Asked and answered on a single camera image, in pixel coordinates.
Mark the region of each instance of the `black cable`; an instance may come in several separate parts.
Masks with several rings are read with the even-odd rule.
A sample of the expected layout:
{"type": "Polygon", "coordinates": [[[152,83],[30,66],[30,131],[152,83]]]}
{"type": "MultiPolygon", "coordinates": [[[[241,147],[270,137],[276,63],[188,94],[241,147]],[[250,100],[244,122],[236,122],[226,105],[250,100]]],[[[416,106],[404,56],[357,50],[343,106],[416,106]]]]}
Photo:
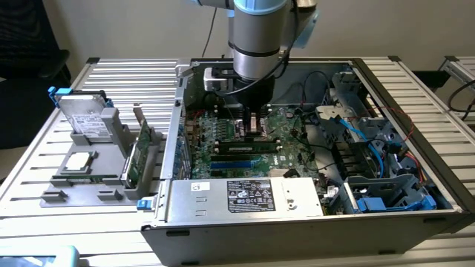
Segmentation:
{"type": "Polygon", "coordinates": [[[212,31],[213,31],[213,26],[214,26],[216,11],[217,11],[217,8],[214,7],[213,18],[212,18],[212,20],[210,20],[210,27],[209,27],[208,39],[206,39],[205,47],[204,47],[204,49],[202,49],[201,57],[205,57],[205,53],[206,53],[206,48],[208,48],[209,39],[210,39],[210,33],[212,33],[212,31]]]}
{"type": "Polygon", "coordinates": [[[250,84],[248,84],[246,86],[244,86],[242,88],[240,88],[238,90],[236,91],[232,91],[232,92],[226,92],[226,93],[221,93],[221,92],[216,92],[218,96],[232,96],[245,90],[248,90],[249,88],[252,88],[258,82],[261,82],[262,80],[265,80],[269,76],[273,75],[273,72],[276,71],[276,69],[280,67],[280,65],[283,64],[284,60],[287,57],[289,57],[289,51],[292,50],[292,47],[293,47],[293,43],[295,43],[295,40],[297,39],[299,37],[299,5],[297,5],[297,0],[292,0],[292,3],[293,3],[293,17],[295,17],[295,25],[293,25],[293,39],[288,45],[288,48],[285,50],[285,53],[283,54],[279,62],[276,63],[276,65],[273,66],[273,68],[270,69],[270,71],[257,80],[254,80],[250,84]]]}
{"type": "Polygon", "coordinates": [[[333,163],[329,163],[328,165],[325,165],[325,166],[323,166],[321,168],[319,168],[319,171],[321,171],[323,169],[325,169],[327,167],[329,167],[329,166],[332,166],[332,165],[335,165],[336,163],[333,162],[333,163]]]}
{"type": "Polygon", "coordinates": [[[469,103],[469,105],[467,106],[467,111],[465,111],[465,113],[463,114],[463,117],[461,117],[461,120],[464,121],[465,120],[465,118],[468,117],[468,111],[471,111],[472,110],[472,106],[475,105],[475,98],[473,98],[473,100],[472,100],[472,102],[469,103]]]}
{"type": "Polygon", "coordinates": [[[332,150],[331,150],[328,147],[320,146],[320,145],[312,145],[312,144],[309,144],[309,143],[303,142],[303,141],[301,141],[299,138],[296,138],[295,136],[292,136],[292,137],[293,137],[293,138],[297,140],[297,142],[301,143],[303,145],[311,146],[311,147],[319,147],[319,148],[325,149],[325,150],[328,150],[329,152],[332,152],[332,150]]]}
{"type": "Polygon", "coordinates": [[[319,169],[313,169],[313,168],[308,167],[308,160],[304,162],[304,167],[311,171],[319,171],[319,169]]]}
{"type": "Polygon", "coordinates": [[[468,108],[467,110],[459,110],[459,109],[456,109],[456,108],[452,107],[452,100],[453,100],[455,96],[459,94],[459,92],[461,92],[461,90],[463,90],[464,88],[469,87],[469,86],[473,85],[473,84],[475,84],[475,80],[471,81],[471,82],[468,82],[468,83],[465,83],[464,85],[461,85],[461,87],[457,88],[457,89],[452,92],[451,96],[448,97],[448,108],[449,108],[449,110],[456,111],[456,112],[465,112],[465,113],[467,113],[467,116],[468,116],[468,113],[475,112],[475,110],[469,110],[472,104],[469,105],[469,108],[468,108]]]}
{"type": "Polygon", "coordinates": [[[283,62],[283,68],[281,68],[280,74],[276,76],[276,79],[279,79],[281,77],[281,75],[285,73],[288,61],[289,61],[289,55],[287,56],[285,61],[283,62]]]}
{"type": "Polygon", "coordinates": [[[201,105],[202,105],[202,108],[206,108],[206,97],[212,94],[212,92],[208,92],[205,91],[205,93],[202,94],[202,97],[201,97],[201,105]]]}
{"type": "Polygon", "coordinates": [[[308,81],[308,78],[311,77],[312,74],[319,74],[321,75],[324,78],[325,78],[325,81],[327,81],[327,94],[329,95],[329,78],[327,76],[327,74],[323,72],[323,71],[312,71],[307,74],[307,77],[304,79],[304,93],[303,93],[303,96],[305,95],[305,89],[307,89],[307,81],[308,81]]]}
{"type": "Polygon", "coordinates": [[[299,121],[299,120],[304,120],[305,117],[307,117],[309,114],[312,114],[312,113],[313,113],[313,112],[308,112],[308,113],[301,113],[301,114],[299,114],[299,117],[295,118],[292,129],[295,129],[295,126],[297,125],[297,121],[299,121]]]}

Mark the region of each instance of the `blue object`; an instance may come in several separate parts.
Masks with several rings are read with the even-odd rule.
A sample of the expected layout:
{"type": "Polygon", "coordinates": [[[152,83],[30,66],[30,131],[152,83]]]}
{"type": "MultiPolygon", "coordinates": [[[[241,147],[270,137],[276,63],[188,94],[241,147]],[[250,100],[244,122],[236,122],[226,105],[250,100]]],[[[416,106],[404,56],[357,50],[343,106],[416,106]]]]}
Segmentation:
{"type": "Polygon", "coordinates": [[[360,212],[395,212],[395,211],[415,211],[415,210],[435,210],[437,204],[432,196],[425,195],[423,201],[409,203],[407,206],[385,207],[380,197],[363,197],[356,201],[360,212]]]}
{"type": "Polygon", "coordinates": [[[242,162],[212,162],[210,163],[210,169],[241,169],[252,168],[252,162],[250,161],[242,161],[242,162]]]}
{"type": "Polygon", "coordinates": [[[54,86],[50,86],[48,88],[48,96],[49,96],[52,102],[54,103],[56,107],[58,107],[60,105],[57,104],[54,96],[66,96],[72,92],[73,92],[73,89],[70,89],[70,88],[58,88],[58,89],[56,89],[54,86]]]}
{"type": "MultiPolygon", "coordinates": [[[[364,142],[368,141],[368,139],[365,138],[365,135],[361,131],[356,130],[344,120],[339,120],[339,122],[344,125],[344,127],[348,128],[349,131],[355,132],[357,135],[360,135],[360,137],[363,138],[364,142]]],[[[380,158],[380,155],[376,151],[376,149],[373,148],[373,146],[371,144],[368,144],[369,150],[372,151],[372,153],[376,156],[377,159],[377,163],[379,163],[379,167],[380,167],[380,173],[379,173],[379,178],[383,178],[383,173],[384,173],[384,164],[383,164],[383,159],[380,158]]]]}
{"type": "Polygon", "coordinates": [[[57,104],[57,101],[56,101],[56,98],[54,98],[54,92],[56,92],[56,87],[50,86],[48,88],[48,96],[49,96],[52,102],[54,103],[54,106],[58,107],[58,104],[57,104]]]}
{"type": "Polygon", "coordinates": [[[112,99],[108,99],[108,101],[105,102],[105,106],[106,107],[113,107],[112,99]]]}
{"type": "Polygon", "coordinates": [[[385,211],[385,205],[380,197],[363,197],[356,203],[361,212],[385,211]]]}
{"type": "Polygon", "coordinates": [[[436,210],[437,209],[437,204],[436,204],[436,201],[433,200],[432,196],[424,197],[423,207],[420,209],[421,210],[436,210]]]}
{"type": "Polygon", "coordinates": [[[234,0],[238,10],[256,16],[270,14],[285,4],[287,0],[234,0]]]}
{"type": "Polygon", "coordinates": [[[313,33],[313,28],[315,25],[317,23],[317,18],[319,18],[319,10],[316,9],[313,14],[312,14],[312,18],[307,23],[307,26],[304,28],[304,30],[300,33],[299,38],[296,38],[295,43],[293,43],[293,47],[296,48],[305,48],[308,40],[311,39],[312,33],[313,33]]]}
{"type": "Polygon", "coordinates": [[[73,91],[73,89],[70,89],[70,88],[60,88],[60,89],[57,89],[54,95],[56,96],[66,96],[68,94],[72,93],[72,91],[73,91]]]}
{"type": "Polygon", "coordinates": [[[150,200],[138,200],[136,210],[150,210],[150,200]]]}
{"type": "Polygon", "coordinates": [[[50,244],[42,246],[0,246],[0,266],[37,267],[38,265],[34,262],[42,263],[45,261],[52,263],[52,266],[77,267],[78,260],[80,253],[73,246],[50,244]]]}

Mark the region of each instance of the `red cable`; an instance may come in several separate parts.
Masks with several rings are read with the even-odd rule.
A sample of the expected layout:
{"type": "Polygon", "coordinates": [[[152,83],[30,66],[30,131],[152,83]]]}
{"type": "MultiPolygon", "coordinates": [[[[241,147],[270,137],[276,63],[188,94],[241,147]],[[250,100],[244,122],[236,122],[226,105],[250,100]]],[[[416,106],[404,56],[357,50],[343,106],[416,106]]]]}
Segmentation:
{"type": "Polygon", "coordinates": [[[193,127],[194,127],[194,124],[196,124],[196,118],[197,118],[198,115],[201,115],[202,113],[204,113],[204,110],[196,111],[194,118],[193,118],[193,127]]]}
{"type": "Polygon", "coordinates": [[[385,156],[385,154],[383,154],[383,156],[380,157],[380,160],[383,160],[383,164],[384,164],[384,156],[385,156]]]}
{"type": "Polygon", "coordinates": [[[423,170],[420,169],[419,161],[417,161],[417,159],[416,159],[415,157],[412,157],[411,154],[405,154],[405,156],[407,156],[411,160],[413,160],[415,165],[416,165],[416,167],[417,167],[417,171],[419,171],[419,181],[423,182],[423,181],[424,181],[424,179],[423,179],[423,170]]]}

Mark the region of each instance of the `motherboard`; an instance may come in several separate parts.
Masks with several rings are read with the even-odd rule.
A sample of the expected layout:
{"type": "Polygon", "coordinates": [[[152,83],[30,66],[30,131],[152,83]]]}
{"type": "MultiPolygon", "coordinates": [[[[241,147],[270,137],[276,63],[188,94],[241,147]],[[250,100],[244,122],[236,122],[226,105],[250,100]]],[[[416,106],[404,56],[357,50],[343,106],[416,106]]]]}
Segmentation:
{"type": "Polygon", "coordinates": [[[301,127],[293,108],[269,111],[260,119],[261,135],[250,143],[242,142],[240,119],[220,118],[209,111],[188,119],[192,179],[317,176],[315,155],[291,135],[291,130],[301,127]]]}

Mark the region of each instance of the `slotted metal surface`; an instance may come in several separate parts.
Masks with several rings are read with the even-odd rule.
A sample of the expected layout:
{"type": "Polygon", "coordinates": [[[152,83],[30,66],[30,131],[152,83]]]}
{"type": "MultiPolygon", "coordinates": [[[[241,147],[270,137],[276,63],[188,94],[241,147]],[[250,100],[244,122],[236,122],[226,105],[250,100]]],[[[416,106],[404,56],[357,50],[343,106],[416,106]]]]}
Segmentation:
{"type": "MultiPolygon", "coordinates": [[[[447,71],[447,73],[460,82],[460,86],[475,80],[475,57],[455,57],[456,61],[444,61],[440,69],[447,71]]],[[[463,117],[461,112],[456,112],[459,117],[463,117]]],[[[475,113],[468,113],[464,120],[465,124],[472,128],[475,127],[475,113]]]]}
{"type": "MultiPolygon", "coordinates": [[[[144,114],[149,123],[166,132],[168,94],[173,94],[174,60],[101,60],[97,65],[84,68],[73,88],[105,90],[120,109],[122,121],[133,125],[130,106],[133,102],[144,103],[149,109],[144,114]]],[[[388,63],[384,58],[367,59],[379,77],[397,77],[385,80],[385,84],[407,83],[400,66],[388,63]]],[[[427,104],[428,98],[400,97],[401,106],[427,104]]],[[[411,113],[417,123],[443,123],[451,120],[441,113],[411,113]]],[[[64,154],[70,146],[69,124],[58,112],[54,112],[44,125],[32,145],[21,157],[4,185],[0,187],[0,246],[2,245],[74,245],[82,255],[81,266],[161,266],[156,255],[138,232],[141,218],[133,206],[112,207],[52,207],[40,208],[38,196],[48,188],[48,181],[56,172],[64,154]]],[[[464,134],[457,132],[427,131],[429,140],[439,150],[452,148],[455,140],[463,144],[464,134]]],[[[453,169],[475,194],[472,168],[464,166],[453,169]]],[[[153,177],[160,175],[156,167],[153,177]]],[[[475,225],[456,234],[435,236],[403,255],[363,256],[337,259],[287,261],[277,263],[246,264],[245,266],[404,266],[404,267],[467,267],[475,265],[475,225]]]]}
{"type": "Polygon", "coordinates": [[[457,175],[465,187],[472,190],[471,182],[475,180],[473,132],[401,62],[377,59],[364,60],[364,63],[371,70],[376,70],[373,74],[377,80],[401,110],[411,117],[415,126],[455,175],[457,175]]]}

